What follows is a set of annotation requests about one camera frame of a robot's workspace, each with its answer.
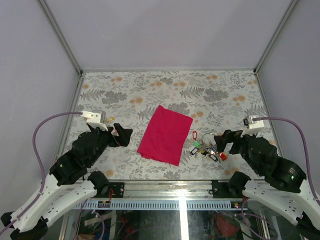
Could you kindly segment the large keyring with keys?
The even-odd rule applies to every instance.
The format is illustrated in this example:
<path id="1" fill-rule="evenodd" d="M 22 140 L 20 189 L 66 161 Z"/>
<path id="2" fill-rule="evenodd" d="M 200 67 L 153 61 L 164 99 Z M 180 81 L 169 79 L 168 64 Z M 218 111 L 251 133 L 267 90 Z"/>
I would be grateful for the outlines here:
<path id="1" fill-rule="evenodd" d="M 192 132 L 194 148 L 190 151 L 190 155 L 194 157 L 200 155 L 201 158 L 209 158 L 218 163 L 226 161 L 228 156 L 224 152 L 218 151 L 214 136 L 212 132 L 206 132 L 198 137 L 198 132 L 194 130 Z"/>

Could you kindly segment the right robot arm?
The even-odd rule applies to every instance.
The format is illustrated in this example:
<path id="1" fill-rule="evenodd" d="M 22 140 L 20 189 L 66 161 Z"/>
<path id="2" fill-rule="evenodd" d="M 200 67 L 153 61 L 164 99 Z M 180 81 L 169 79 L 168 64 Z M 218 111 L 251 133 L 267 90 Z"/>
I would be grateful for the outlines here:
<path id="1" fill-rule="evenodd" d="M 243 172 L 235 171 L 227 183 L 233 197 L 251 198 L 280 214 L 309 240 L 320 238 L 320 206 L 316 202 L 307 175 L 293 161 L 280 157 L 277 148 L 263 137 L 225 130 L 214 136 L 218 152 L 231 144 L 229 154 L 239 154 L 251 169 L 274 189 L 287 192 L 281 196 L 265 189 Z"/>

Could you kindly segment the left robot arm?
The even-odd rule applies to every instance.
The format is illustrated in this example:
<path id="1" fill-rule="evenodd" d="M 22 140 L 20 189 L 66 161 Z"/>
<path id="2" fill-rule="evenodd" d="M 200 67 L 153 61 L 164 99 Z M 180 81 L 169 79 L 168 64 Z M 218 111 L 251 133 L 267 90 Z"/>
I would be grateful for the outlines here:
<path id="1" fill-rule="evenodd" d="M 13 229 L 12 240 L 40 240 L 48 229 L 65 213 L 95 196 L 105 197 L 110 182 L 101 171 L 93 171 L 78 187 L 72 186 L 88 173 L 108 147 L 127 147 L 133 130 L 119 123 L 105 130 L 89 127 L 72 143 L 50 168 L 44 186 L 35 193 L 36 201 L 29 200 L 20 209 L 6 212 L 0 220 Z"/>

